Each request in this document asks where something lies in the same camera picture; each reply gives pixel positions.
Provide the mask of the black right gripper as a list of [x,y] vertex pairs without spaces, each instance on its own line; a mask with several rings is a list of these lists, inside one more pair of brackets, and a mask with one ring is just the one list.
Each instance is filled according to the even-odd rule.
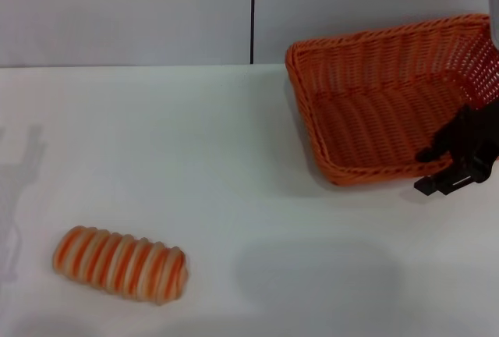
[[478,109],[462,106],[415,159],[432,162],[446,153],[451,155],[458,173],[425,176],[414,182],[416,190],[426,196],[436,192],[448,195],[472,183],[487,181],[498,158],[498,101]]

